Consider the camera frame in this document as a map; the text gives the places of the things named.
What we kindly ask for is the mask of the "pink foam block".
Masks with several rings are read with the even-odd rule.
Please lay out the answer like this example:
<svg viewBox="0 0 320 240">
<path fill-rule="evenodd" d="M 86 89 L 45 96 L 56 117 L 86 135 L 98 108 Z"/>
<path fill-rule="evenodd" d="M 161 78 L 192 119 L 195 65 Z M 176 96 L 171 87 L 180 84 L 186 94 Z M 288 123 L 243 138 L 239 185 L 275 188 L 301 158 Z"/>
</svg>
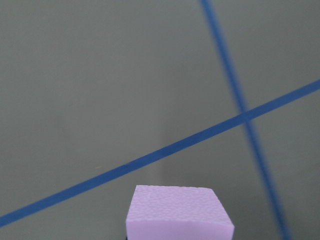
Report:
<svg viewBox="0 0 320 240">
<path fill-rule="evenodd" d="M 137 185 L 125 221 L 128 240 L 231 240 L 235 226 L 210 188 Z"/>
</svg>

